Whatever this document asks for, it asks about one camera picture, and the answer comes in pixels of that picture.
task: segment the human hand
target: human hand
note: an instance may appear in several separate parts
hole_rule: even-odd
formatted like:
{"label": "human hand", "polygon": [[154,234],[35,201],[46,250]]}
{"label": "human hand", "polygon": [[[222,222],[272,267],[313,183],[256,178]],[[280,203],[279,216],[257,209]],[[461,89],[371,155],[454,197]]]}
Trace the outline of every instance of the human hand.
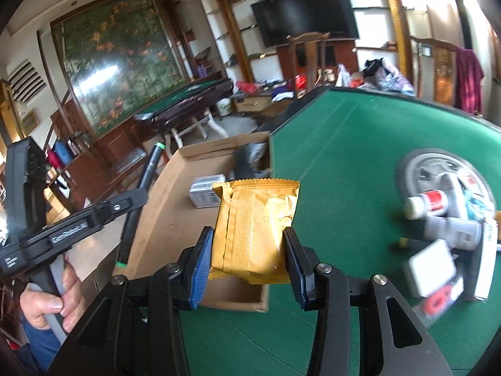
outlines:
{"label": "human hand", "polygon": [[36,329],[49,329],[45,314],[58,314],[63,317],[63,329],[71,332],[85,312],[81,281],[69,261],[65,261],[63,287],[66,293],[61,297],[32,290],[29,285],[21,294],[21,310],[26,320]]}

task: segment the chair back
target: chair back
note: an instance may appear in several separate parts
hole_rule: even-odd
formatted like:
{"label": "chair back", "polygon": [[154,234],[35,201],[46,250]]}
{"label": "chair back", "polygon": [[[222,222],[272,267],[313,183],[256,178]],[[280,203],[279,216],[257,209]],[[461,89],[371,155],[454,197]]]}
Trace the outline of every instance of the chair back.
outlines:
{"label": "chair back", "polygon": [[425,94],[424,75],[426,74],[425,57],[433,60],[433,101],[447,106],[454,106],[457,85],[456,45],[432,38],[416,38],[417,43],[417,96]]}
{"label": "chair back", "polygon": [[[317,44],[320,42],[320,63],[322,73],[320,76],[320,83],[325,84],[325,41],[329,38],[329,32],[307,32],[299,36],[287,37],[289,41],[291,60],[293,63],[294,77],[297,75],[297,56],[296,47],[298,44],[304,44],[305,57],[306,57],[306,92],[312,90],[318,79],[318,50]],[[297,86],[294,80],[294,96],[297,97]]]}

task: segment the framed picture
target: framed picture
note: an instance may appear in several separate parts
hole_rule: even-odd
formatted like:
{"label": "framed picture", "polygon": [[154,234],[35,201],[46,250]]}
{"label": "framed picture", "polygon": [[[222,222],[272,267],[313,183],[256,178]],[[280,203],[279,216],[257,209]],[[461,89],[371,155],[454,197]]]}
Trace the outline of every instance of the framed picture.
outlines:
{"label": "framed picture", "polygon": [[27,136],[29,136],[32,131],[38,127],[38,125],[37,114],[34,110],[30,110],[21,120],[21,126]]}
{"label": "framed picture", "polygon": [[187,83],[157,0],[98,0],[51,23],[63,73],[101,137]]}

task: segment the small table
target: small table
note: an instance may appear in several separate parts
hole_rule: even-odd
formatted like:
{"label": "small table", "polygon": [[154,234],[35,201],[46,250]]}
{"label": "small table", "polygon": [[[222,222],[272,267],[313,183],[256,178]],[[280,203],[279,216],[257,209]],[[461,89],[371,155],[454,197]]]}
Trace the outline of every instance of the small table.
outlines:
{"label": "small table", "polygon": [[[148,123],[165,136],[166,152],[170,158],[172,157],[169,151],[170,134],[172,134],[177,146],[180,148],[183,146],[181,136],[194,128],[197,128],[204,138],[207,137],[207,133],[205,133],[202,126],[204,121],[207,121],[207,125],[223,138],[229,136],[227,131],[215,122],[209,108],[217,101],[230,97],[232,91],[233,83],[230,79],[197,80],[141,110],[134,116],[134,119]],[[204,113],[205,117],[202,120],[197,120],[196,115],[201,112]],[[193,124],[189,128],[178,132],[177,127],[188,120]]]}

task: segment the open cardboard tray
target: open cardboard tray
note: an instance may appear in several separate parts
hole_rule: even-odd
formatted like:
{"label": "open cardboard tray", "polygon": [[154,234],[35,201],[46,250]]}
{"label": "open cardboard tray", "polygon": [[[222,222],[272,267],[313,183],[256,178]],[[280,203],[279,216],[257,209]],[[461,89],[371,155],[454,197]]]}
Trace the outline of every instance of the open cardboard tray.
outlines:
{"label": "open cardboard tray", "polygon": [[[129,279],[150,276],[167,263],[176,261],[183,249],[194,246],[204,226],[215,226],[219,208],[196,208],[189,198],[192,182],[206,175],[224,174],[227,177],[234,166],[232,154],[235,149],[268,140],[267,132],[241,134],[177,150],[150,191],[127,267],[116,268],[113,274],[123,274]],[[268,285],[224,277],[207,283],[201,305],[265,312],[268,298]]]}

